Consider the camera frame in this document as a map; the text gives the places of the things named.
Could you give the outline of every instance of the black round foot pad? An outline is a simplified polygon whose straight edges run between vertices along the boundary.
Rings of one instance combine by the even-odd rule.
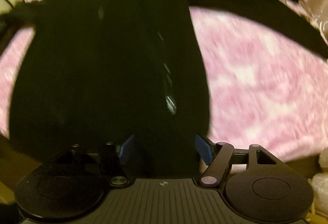
[[[93,209],[104,194],[102,178],[78,169],[32,173],[16,186],[23,215],[36,221],[64,222]]]
[[[227,181],[224,195],[236,211],[255,222],[295,221],[313,201],[311,186],[293,173],[245,171]]]

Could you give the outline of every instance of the sleeve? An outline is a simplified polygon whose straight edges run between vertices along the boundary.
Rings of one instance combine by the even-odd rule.
[[[43,0],[31,3],[19,2],[10,12],[1,18],[8,23],[34,24],[36,29],[45,22],[56,22],[63,16],[72,0]]]
[[[301,46],[328,59],[321,34],[304,18],[278,0],[188,0],[189,6],[227,11],[271,28]]]

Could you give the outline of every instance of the black jacket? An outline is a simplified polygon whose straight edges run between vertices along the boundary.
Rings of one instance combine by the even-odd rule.
[[[140,174],[197,175],[194,135],[208,132],[209,94],[188,6],[260,22],[328,58],[319,32],[277,0],[23,3],[6,15],[36,26],[12,96],[12,145],[45,161],[70,144],[134,133]]]

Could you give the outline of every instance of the blue plastic piece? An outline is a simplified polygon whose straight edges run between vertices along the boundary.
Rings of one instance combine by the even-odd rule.
[[[134,134],[131,135],[122,145],[118,154],[122,166],[126,165],[134,151]]]
[[[212,148],[199,134],[195,137],[195,148],[204,163],[209,166],[214,160]]]

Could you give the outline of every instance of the pink fabric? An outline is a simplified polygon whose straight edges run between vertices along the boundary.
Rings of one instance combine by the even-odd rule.
[[[212,141],[236,148],[260,144],[284,161],[328,147],[326,63],[250,20],[199,8],[191,15],[209,81]],[[1,58],[0,129],[6,137],[10,94],[32,36],[32,29],[19,31]]]

